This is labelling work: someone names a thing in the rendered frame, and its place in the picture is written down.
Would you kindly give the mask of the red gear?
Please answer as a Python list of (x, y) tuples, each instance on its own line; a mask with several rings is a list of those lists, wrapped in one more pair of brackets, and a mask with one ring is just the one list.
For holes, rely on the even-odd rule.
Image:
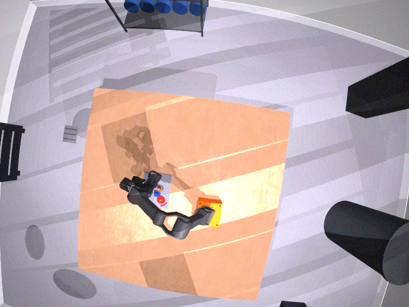
[[(161, 196), (158, 196), (156, 200), (157, 200), (157, 202), (160, 203), (160, 204), (161, 204), (161, 203), (164, 204), (164, 202), (165, 202), (165, 198), (164, 198), (162, 195), (161, 195)], [(161, 200), (161, 201), (160, 201), (160, 200)]]

